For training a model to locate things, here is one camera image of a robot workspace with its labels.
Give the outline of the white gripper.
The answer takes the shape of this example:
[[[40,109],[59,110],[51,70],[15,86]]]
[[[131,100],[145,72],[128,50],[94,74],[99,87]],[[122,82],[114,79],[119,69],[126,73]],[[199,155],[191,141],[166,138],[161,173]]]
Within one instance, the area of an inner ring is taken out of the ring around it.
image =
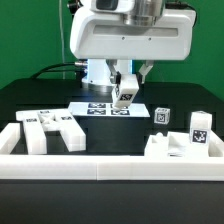
[[[146,60],[137,73],[144,84],[154,65],[151,60],[183,60],[190,53],[193,10],[169,9],[164,0],[81,3],[72,22],[71,52],[78,59],[107,59],[112,84],[121,80],[116,60]]]

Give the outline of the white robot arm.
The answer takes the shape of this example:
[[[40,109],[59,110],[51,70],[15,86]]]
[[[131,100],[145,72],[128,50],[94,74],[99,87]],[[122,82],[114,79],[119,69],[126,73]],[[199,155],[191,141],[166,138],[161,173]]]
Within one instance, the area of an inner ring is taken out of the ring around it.
[[[80,0],[74,13],[70,49],[87,62],[84,86],[107,90],[131,62],[150,66],[183,60],[191,49],[196,11],[167,0]]]

